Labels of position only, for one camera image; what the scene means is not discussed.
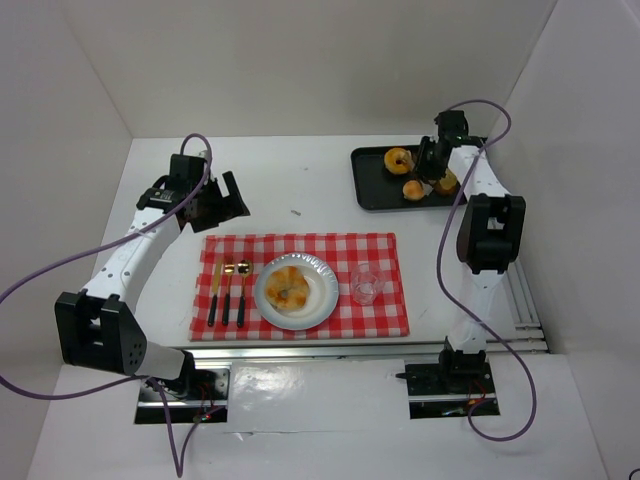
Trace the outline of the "red checkered cloth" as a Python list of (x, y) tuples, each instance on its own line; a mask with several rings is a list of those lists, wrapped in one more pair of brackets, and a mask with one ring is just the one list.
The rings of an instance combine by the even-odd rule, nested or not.
[(410, 332), (391, 232), (208, 236), (200, 269), (192, 342)]

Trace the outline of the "black baking tray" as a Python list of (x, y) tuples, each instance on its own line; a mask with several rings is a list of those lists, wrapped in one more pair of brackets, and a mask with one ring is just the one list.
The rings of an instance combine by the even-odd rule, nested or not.
[(402, 188), (410, 175), (394, 175), (384, 164), (384, 155), (391, 146), (359, 147), (351, 152), (350, 161), (356, 200), (369, 212), (450, 208), (460, 185), (449, 196), (432, 192), (419, 201), (404, 198)]

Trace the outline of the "large brown bagel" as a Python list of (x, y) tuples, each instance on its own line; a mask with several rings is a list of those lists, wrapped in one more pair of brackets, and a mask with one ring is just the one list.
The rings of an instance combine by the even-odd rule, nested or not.
[(297, 267), (286, 266), (267, 277), (264, 294), (274, 308), (294, 311), (305, 306), (310, 287)]

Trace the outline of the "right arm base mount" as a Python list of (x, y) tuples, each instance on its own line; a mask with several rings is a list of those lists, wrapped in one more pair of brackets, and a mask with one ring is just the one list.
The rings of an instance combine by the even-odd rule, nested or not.
[(412, 420), (498, 416), (500, 408), (488, 363), (475, 376), (446, 377), (437, 364), (406, 364), (395, 377), (405, 382)]

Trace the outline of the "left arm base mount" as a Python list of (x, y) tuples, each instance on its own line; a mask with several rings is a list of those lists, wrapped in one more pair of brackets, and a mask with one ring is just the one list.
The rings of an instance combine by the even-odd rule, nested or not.
[[(205, 424), (226, 423), (230, 376), (229, 367), (202, 370), (198, 373), (195, 383), (182, 393), (170, 389), (166, 383), (160, 381), (159, 385), (167, 399), (171, 422), (190, 424), (200, 420)], [(134, 423), (165, 423), (161, 394), (148, 382), (140, 387)]]

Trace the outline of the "white grey-rimmed plate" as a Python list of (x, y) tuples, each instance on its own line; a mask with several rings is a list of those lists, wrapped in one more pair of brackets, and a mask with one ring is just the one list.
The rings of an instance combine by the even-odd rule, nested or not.
[(340, 290), (327, 262), (307, 253), (289, 253), (267, 263), (254, 286), (254, 303), (271, 325), (303, 331), (325, 322), (337, 307)]

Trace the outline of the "clear drinking glass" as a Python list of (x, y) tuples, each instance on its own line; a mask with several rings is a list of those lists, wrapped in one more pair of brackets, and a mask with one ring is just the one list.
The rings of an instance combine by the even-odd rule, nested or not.
[(351, 272), (352, 297), (360, 305), (371, 305), (382, 293), (385, 283), (385, 274), (378, 264), (358, 264)]

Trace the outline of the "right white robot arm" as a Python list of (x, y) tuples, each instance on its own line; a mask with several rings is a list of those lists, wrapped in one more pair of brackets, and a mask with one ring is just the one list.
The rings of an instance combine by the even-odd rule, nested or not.
[(416, 173), (439, 187), (451, 173), (453, 193), (467, 200), (456, 237), (456, 254), (465, 267), (455, 320), (439, 354), (439, 382), (454, 391), (485, 374), (489, 318), (495, 290), (518, 257), (526, 202), (512, 195), (494, 174), (483, 148), (471, 151), (469, 126), (461, 110), (435, 118), (437, 139), (421, 140)]

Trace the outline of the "silver metal tongs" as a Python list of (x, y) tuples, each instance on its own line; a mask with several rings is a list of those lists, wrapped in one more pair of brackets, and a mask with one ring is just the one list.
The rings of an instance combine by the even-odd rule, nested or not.
[(424, 189), (425, 189), (425, 196), (424, 197), (429, 196), (433, 192), (433, 185), (426, 179), (426, 177), (424, 175), (422, 175), (421, 173), (419, 173), (416, 170), (415, 166), (414, 166), (413, 171), (410, 172), (409, 174), (411, 174), (411, 179), (410, 180), (418, 180), (423, 184)]

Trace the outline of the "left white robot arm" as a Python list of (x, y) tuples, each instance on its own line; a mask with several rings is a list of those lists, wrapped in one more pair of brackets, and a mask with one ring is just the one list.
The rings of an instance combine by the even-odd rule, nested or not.
[(221, 182), (205, 174), (204, 159), (174, 154), (168, 174), (139, 198), (130, 240), (77, 293), (54, 305), (66, 363), (123, 375), (177, 380), (194, 369), (186, 352), (149, 341), (135, 318), (151, 273), (184, 227), (194, 232), (249, 213), (232, 172)]

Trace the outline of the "aluminium rail frame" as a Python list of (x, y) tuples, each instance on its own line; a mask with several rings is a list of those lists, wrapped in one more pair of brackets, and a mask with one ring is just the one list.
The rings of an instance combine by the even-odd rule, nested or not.
[(461, 299), (469, 310), (452, 328), (456, 350), (476, 354), (493, 336), (540, 326), (519, 261), (526, 202), (497, 179), (480, 147), (456, 148), (450, 166), (467, 199), (456, 238), (464, 277)]

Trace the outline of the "glazed ring donut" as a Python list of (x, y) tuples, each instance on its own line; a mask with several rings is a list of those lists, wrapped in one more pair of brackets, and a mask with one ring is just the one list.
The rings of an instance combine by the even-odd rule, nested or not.
[(394, 147), (384, 154), (384, 166), (393, 175), (409, 174), (414, 169), (414, 160), (410, 150)]

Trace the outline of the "baguette bread slice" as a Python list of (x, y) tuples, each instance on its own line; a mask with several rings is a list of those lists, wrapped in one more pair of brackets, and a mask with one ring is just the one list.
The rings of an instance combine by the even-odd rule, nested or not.
[(457, 187), (458, 178), (450, 169), (447, 169), (445, 175), (433, 186), (434, 191), (441, 196), (451, 196), (455, 194)]

